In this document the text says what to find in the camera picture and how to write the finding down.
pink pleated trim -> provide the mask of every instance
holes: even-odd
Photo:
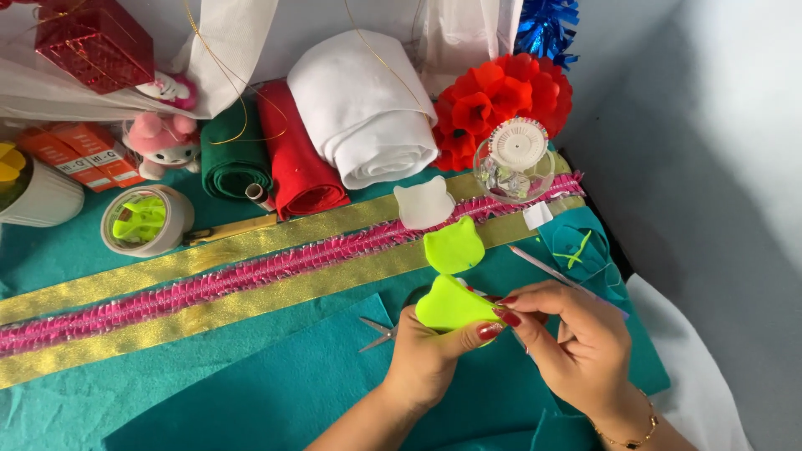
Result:
[[[267,257],[235,263],[222,270],[181,279],[154,291],[142,291],[65,315],[9,324],[0,327],[0,358],[172,315],[186,307],[212,302],[236,291],[264,286],[350,258],[375,254],[419,240],[424,234],[442,229],[466,215],[483,223],[491,216],[515,213],[539,201],[585,196],[579,185],[580,180],[579,172],[559,174],[555,176],[549,191],[535,201],[509,205],[490,197],[475,197],[459,203],[449,219],[430,229],[409,230],[395,219],[355,234],[327,238]]]

scissors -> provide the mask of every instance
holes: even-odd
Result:
[[[408,306],[410,304],[413,304],[414,302],[412,302],[412,299],[414,299],[417,294],[421,293],[422,291],[428,292],[429,290],[431,290],[431,285],[423,285],[423,286],[419,286],[419,287],[415,288],[407,296],[407,298],[404,299],[403,304],[401,304],[401,308],[403,309],[404,307],[406,307],[406,306]],[[382,334],[382,336],[378,337],[377,339],[373,340],[370,344],[368,344],[367,346],[365,346],[362,349],[360,349],[359,352],[366,351],[366,350],[368,350],[368,349],[370,349],[370,348],[372,348],[374,346],[378,346],[378,345],[380,345],[380,344],[382,344],[382,343],[384,343],[386,341],[390,341],[392,339],[395,339],[395,335],[398,334],[398,331],[399,331],[398,324],[396,324],[395,327],[393,327],[392,329],[388,329],[388,328],[382,326],[381,324],[376,323],[375,321],[369,320],[368,318],[360,317],[359,319],[361,319],[363,323],[367,324],[370,327],[373,327],[375,330],[379,331],[380,334]]]

gold bracelet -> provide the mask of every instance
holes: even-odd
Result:
[[[643,390],[638,389],[638,391],[643,395],[643,397],[646,398],[646,402],[649,403],[649,409],[651,410],[651,412],[649,414],[649,421],[651,421],[652,428],[649,431],[649,433],[646,434],[646,437],[643,437],[643,440],[641,440],[641,441],[628,440],[628,441],[626,441],[626,443],[619,443],[619,442],[609,438],[608,436],[604,435],[604,433],[602,431],[600,431],[599,428],[596,427],[596,425],[594,424],[593,420],[588,418],[588,421],[590,421],[590,424],[593,426],[593,429],[596,430],[596,433],[599,434],[599,436],[601,436],[601,438],[603,438],[604,440],[608,441],[611,445],[620,445],[620,446],[623,446],[624,448],[627,448],[627,449],[638,449],[641,446],[643,446],[643,444],[646,443],[647,440],[649,440],[651,438],[652,434],[654,434],[654,430],[657,428],[657,425],[659,424],[658,421],[657,421],[657,415],[654,415],[654,405],[651,403],[651,401],[649,400],[649,397],[646,396],[646,394],[643,392]]]

rolled red felt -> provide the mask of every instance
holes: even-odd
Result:
[[[273,170],[273,197],[278,216],[285,220],[349,203],[337,170],[323,161],[314,149],[287,82],[284,79],[270,81],[259,93],[257,103],[262,131],[265,138],[276,136],[267,140],[267,152]]]

painted fingernail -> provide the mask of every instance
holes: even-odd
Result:
[[[518,318],[517,315],[512,313],[511,310],[494,308],[493,313],[495,313],[496,316],[501,318],[502,321],[504,321],[505,323],[509,324],[512,327],[520,326],[520,318]]]
[[[518,296],[510,296],[508,298],[501,299],[500,301],[496,302],[496,304],[498,304],[500,306],[505,306],[505,305],[509,305],[511,303],[514,303],[517,300],[518,300]]]
[[[483,341],[496,338],[504,330],[504,324],[486,323],[476,328],[476,334]]]

